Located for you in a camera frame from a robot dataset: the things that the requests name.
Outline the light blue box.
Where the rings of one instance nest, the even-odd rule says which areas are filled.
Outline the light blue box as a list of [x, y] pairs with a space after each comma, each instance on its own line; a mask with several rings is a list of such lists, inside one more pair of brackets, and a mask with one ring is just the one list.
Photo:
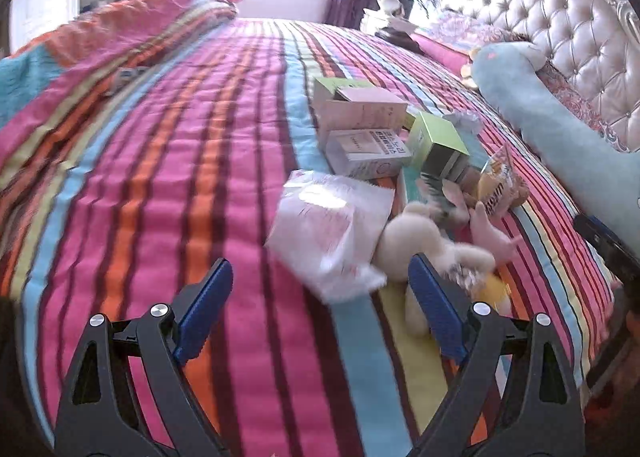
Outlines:
[[439, 180], [412, 167], [400, 170], [397, 183], [400, 208], [408, 203], [436, 204], [440, 197]]

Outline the pink white box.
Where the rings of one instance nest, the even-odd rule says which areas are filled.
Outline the pink white box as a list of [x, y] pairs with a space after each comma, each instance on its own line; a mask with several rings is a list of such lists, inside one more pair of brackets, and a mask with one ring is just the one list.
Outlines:
[[382, 88], [339, 87], [332, 95], [322, 89], [312, 98], [320, 150], [326, 149], [333, 131], [390, 129], [398, 132], [407, 107], [405, 100]]

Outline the lime green box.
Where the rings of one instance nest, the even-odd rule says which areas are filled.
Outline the lime green box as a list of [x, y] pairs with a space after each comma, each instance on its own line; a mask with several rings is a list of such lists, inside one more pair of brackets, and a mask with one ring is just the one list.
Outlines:
[[427, 112], [414, 117], [407, 146], [412, 154], [410, 167], [439, 179], [455, 179], [469, 161], [469, 151], [454, 125]]

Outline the striped colourful bedspread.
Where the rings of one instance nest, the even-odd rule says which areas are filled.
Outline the striped colourful bedspread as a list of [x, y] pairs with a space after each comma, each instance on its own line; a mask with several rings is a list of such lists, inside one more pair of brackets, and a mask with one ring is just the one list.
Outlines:
[[291, 171], [326, 170], [314, 79], [364, 79], [441, 115], [484, 121], [529, 196], [499, 277], [514, 314], [548, 314], [582, 378], [604, 336], [611, 276], [574, 232], [561, 183], [445, 68], [356, 30], [239, 18], [196, 0], [130, 48], [65, 70], [1, 125], [1, 292], [18, 312], [29, 406], [50, 434], [88, 318], [136, 317], [233, 267], [224, 315], [186, 366], [235, 456], [402, 456], [451, 366], [408, 335], [404, 291], [325, 307], [265, 248]]

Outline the tufted cream headboard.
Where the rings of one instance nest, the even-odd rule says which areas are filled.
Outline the tufted cream headboard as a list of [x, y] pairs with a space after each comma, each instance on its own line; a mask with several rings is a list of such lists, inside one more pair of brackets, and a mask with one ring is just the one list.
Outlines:
[[526, 37], [588, 101], [605, 134], [639, 148], [639, 19], [628, 0], [442, 0]]

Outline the white barcode box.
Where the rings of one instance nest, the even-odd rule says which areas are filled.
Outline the white barcode box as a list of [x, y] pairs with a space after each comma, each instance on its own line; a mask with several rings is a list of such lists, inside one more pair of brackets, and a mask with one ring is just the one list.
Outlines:
[[324, 152], [337, 176], [363, 181], [395, 177], [412, 159], [404, 141], [390, 129], [331, 131]]

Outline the pink plush toy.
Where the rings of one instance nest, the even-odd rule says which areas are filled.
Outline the pink plush toy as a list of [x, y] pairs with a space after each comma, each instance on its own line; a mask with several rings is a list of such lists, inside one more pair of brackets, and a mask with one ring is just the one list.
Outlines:
[[481, 200], [470, 210], [470, 230], [474, 245], [489, 251], [497, 265], [510, 262], [523, 241], [522, 236], [510, 237], [493, 225]]

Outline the white plastic bag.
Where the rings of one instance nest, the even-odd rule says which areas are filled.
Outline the white plastic bag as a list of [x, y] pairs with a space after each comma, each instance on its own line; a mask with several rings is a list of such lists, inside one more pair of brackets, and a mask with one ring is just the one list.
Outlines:
[[369, 295], [387, 283], [372, 258], [394, 198], [390, 188], [294, 170], [283, 184], [266, 247], [323, 303]]

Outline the orange snack packet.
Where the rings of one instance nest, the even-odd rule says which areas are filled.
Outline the orange snack packet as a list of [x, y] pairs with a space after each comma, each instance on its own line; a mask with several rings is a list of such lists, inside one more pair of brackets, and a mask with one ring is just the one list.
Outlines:
[[477, 199], [485, 206], [489, 217], [503, 217], [520, 196], [518, 178], [508, 145], [492, 154], [480, 171]]

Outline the light blue long plush pillow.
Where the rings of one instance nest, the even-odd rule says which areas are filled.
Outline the light blue long plush pillow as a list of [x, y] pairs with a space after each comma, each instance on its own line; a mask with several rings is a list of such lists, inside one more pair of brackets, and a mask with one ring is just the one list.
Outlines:
[[485, 101], [561, 182], [576, 205], [639, 252], [639, 155], [613, 150], [538, 78], [513, 43], [481, 48], [472, 64]]

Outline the cream plush toy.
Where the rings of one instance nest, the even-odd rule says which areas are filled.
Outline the cream plush toy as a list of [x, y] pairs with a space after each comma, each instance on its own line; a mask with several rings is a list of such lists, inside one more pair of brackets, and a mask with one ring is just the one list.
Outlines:
[[474, 301], [484, 301], [498, 313], [511, 313], [510, 291], [495, 277], [498, 265], [491, 253], [471, 243], [453, 241], [434, 221], [435, 208], [411, 202], [387, 223], [373, 256], [389, 281], [407, 281], [414, 255], [425, 255], [437, 274], [462, 288]]

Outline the folded colourful quilt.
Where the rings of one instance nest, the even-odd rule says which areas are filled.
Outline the folded colourful quilt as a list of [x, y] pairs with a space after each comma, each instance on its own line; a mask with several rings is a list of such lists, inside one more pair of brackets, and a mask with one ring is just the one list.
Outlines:
[[[100, 6], [40, 35], [1, 60], [1, 125], [6, 126], [24, 107], [65, 70], [94, 53], [114, 47], [130, 48], [175, 23], [196, 0], [120, 0]], [[220, 2], [236, 12], [243, 0]]]

